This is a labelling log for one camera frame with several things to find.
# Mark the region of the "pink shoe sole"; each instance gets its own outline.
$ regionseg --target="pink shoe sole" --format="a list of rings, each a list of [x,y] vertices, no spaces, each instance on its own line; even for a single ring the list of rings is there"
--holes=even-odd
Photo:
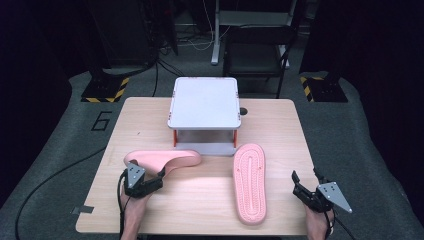
[[[265,220],[265,154],[257,144],[245,144],[234,154],[234,186],[237,213],[246,225]]]
[[[193,150],[133,151],[125,156],[125,165],[132,160],[136,160],[140,167],[151,174],[157,174],[165,167],[166,176],[176,168],[195,166],[202,158]]]

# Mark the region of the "dark background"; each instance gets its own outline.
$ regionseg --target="dark background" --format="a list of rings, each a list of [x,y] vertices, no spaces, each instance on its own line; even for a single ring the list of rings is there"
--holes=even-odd
[[[422,9],[420,1],[321,1],[301,66],[301,72],[338,71],[357,88],[374,144],[421,222]],[[65,111],[68,79],[87,71],[76,18],[86,26],[98,64],[108,68],[110,62],[82,0],[4,0],[0,11],[3,204]]]

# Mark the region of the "black cord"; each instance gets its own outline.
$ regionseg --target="black cord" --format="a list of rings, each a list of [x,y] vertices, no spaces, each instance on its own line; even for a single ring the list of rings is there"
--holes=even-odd
[[[158,62],[156,61],[156,79],[155,79],[155,88],[153,89],[152,97],[156,95],[156,89],[158,88],[158,81],[159,81],[159,70],[158,70]]]
[[[165,61],[163,61],[162,59],[158,59],[158,63],[165,69],[165,70],[167,70],[168,72],[170,72],[170,73],[172,73],[172,74],[174,74],[174,75],[176,75],[177,77],[184,77],[185,76],[185,74],[181,71],[181,70],[179,70],[178,68],[176,68],[176,67],[174,67],[174,66],[172,66],[171,64],[169,64],[169,63],[167,63],[167,62],[165,62]]]
[[[331,226],[330,219],[328,218],[327,212],[324,212],[324,216],[325,216],[325,219],[327,220],[327,231],[325,232],[325,239],[327,239],[328,236],[330,236],[332,226]]]
[[[177,41],[179,43],[186,43],[186,42],[190,42],[190,41],[197,41],[197,40],[209,40],[210,36],[206,35],[206,34],[202,34],[202,33],[193,33],[189,36],[185,36],[185,37],[178,37]]]
[[[41,186],[43,186],[46,182],[48,182],[50,179],[52,179],[52,178],[54,178],[55,176],[57,176],[57,175],[59,175],[60,173],[62,173],[62,172],[64,172],[65,170],[67,170],[67,169],[69,169],[69,168],[71,168],[71,167],[73,167],[73,166],[75,166],[75,165],[77,165],[78,163],[81,163],[81,162],[83,162],[83,161],[85,161],[85,160],[87,160],[87,159],[89,159],[89,158],[91,158],[91,157],[93,157],[93,156],[95,156],[95,155],[97,155],[98,153],[100,153],[100,152],[102,152],[102,151],[104,151],[106,149],[106,147],[103,147],[103,148],[101,148],[101,149],[99,149],[99,150],[97,150],[96,152],[94,152],[94,153],[92,153],[92,154],[90,154],[90,155],[88,155],[87,157],[84,157],[84,158],[82,158],[82,159],[80,159],[80,160],[78,160],[78,161],[76,161],[76,162],[74,162],[74,163],[72,163],[72,164],[70,164],[70,165],[68,165],[68,166],[66,166],[66,167],[64,167],[64,168],[62,168],[60,171],[58,171],[58,172],[56,172],[56,173],[54,173],[53,175],[51,175],[50,177],[48,177],[46,180],[44,180],[43,182],[41,182],[40,184],[38,184],[38,186],[37,187],[35,187],[32,191],[31,191],[31,193],[25,198],[25,200],[24,200],[24,202],[22,203],[22,205],[21,205],[21,207],[19,208],[19,211],[18,211],[18,214],[17,214],[17,216],[16,216],[16,220],[15,220],[15,238],[17,239],[17,240],[19,240],[20,238],[19,238],[19,218],[21,217],[21,213],[22,213],[22,210],[24,209],[24,207],[25,207],[25,205],[27,204],[27,202],[28,202],[28,200],[31,198],[31,196],[41,187]]]
[[[119,213],[120,213],[119,238],[122,237],[122,234],[124,232],[125,209],[122,208],[122,204],[121,204],[121,182],[122,182],[122,179],[125,177],[126,174],[127,174],[127,169],[125,169],[125,171],[119,177],[118,188],[117,188],[118,206],[119,206]]]
[[[350,232],[350,230],[340,221],[340,219],[336,218],[336,216],[334,216],[334,220],[337,221],[340,226],[342,226],[342,228],[347,232],[347,234],[349,234],[349,236],[355,240],[356,238],[353,236],[353,234]]]

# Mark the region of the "hazard stripe tape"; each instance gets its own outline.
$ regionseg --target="hazard stripe tape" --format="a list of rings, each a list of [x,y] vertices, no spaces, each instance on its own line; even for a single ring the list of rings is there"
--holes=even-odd
[[[305,92],[306,98],[308,99],[308,102],[315,102],[314,101],[314,96],[312,96],[312,92],[311,89],[308,86],[308,79],[314,79],[314,80],[324,80],[323,78],[320,77],[301,77],[300,78],[300,82],[302,83],[303,86],[303,91]]]
[[[300,82],[302,83],[303,91],[305,92],[306,99],[308,99],[308,102],[313,102],[314,98],[312,97],[311,90],[309,89],[308,82],[306,80],[307,78],[305,77],[300,78]]]
[[[115,97],[113,98],[81,98],[81,102],[92,102],[92,103],[98,103],[98,102],[118,102],[122,95],[124,94],[125,88],[129,82],[129,78],[125,78],[121,86],[119,87],[118,92],[116,93]]]

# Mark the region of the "chair leg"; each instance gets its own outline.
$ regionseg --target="chair leg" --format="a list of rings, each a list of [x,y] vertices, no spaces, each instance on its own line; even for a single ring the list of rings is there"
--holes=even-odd
[[[282,85],[283,85],[283,76],[280,76],[280,81],[278,82],[277,95],[275,96],[275,99],[280,98],[280,92],[281,92],[281,86]]]
[[[287,58],[284,58],[283,65],[281,67],[280,82],[278,82],[277,96],[275,96],[276,99],[280,98],[281,86],[283,85],[283,79],[284,79],[284,73],[286,72],[287,60],[288,60]]]

